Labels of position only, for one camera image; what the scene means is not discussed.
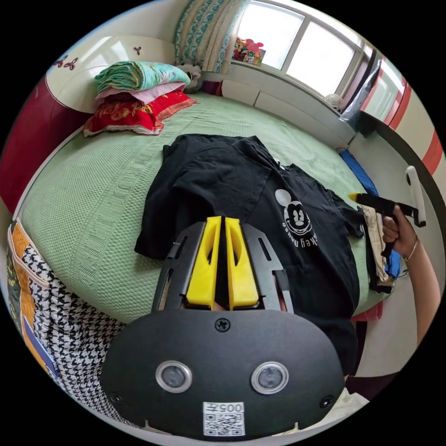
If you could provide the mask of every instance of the red pillow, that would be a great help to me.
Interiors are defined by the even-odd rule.
[[[135,100],[105,102],[88,118],[84,125],[84,136],[123,130],[132,130],[142,135],[159,135],[164,128],[161,121],[196,102],[183,92],[164,94],[147,105]]]

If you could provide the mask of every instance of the screw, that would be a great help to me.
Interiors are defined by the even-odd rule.
[[[221,318],[221,319],[217,319],[216,323],[215,323],[215,328],[217,331],[220,332],[225,332],[228,331],[230,328],[231,324],[227,319]]]
[[[321,406],[321,409],[327,409],[327,407],[330,407],[332,404],[333,404],[333,401],[334,401],[335,399],[331,396],[331,395],[329,395],[329,396],[326,396],[321,402],[320,402],[320,406]]]
[[[113,393],[110,399],[115,404],[122,404],[122,396],[119,394]]]

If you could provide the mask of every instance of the white handle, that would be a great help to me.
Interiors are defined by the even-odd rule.
[[[413,206],[418,209],[419,224],[426,222],[426,209],[424,207],[423,192],[421,191],[420,180],[418,179],[417,171],[413,166],[406,169],[406,178],[410,186],[412,194]]]

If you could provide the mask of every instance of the bed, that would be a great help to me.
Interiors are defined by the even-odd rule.
[[[364,191],[336,151],[295,125],[227,98],[191,97],[197,104],[166,120],[159,136],[75,136],[45,166],[20,211],[25,231],[67,288],[124,323],[151,310],[161,263],[133,249],[161,149],[176,136],[256,135],[282,164],[297,164],[352,206],[348,193]],[[365,240],[351,243],[361,286],[359,314],[383,296],[368,288]]]

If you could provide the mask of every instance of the bracelet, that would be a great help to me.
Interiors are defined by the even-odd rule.
[[[412,257],[412,254],[415,252],[415,249],[417,248],[417,245],[418,245],[418,237],[417,237],[417,239],[416,239],[416,241],[415,241],[415,245],[413,246],[412,252],[409,254],[409,257],[403,257],[403,260],[404,260],[405,262],[407,262],[408,260],[410,260],[410,258]]]

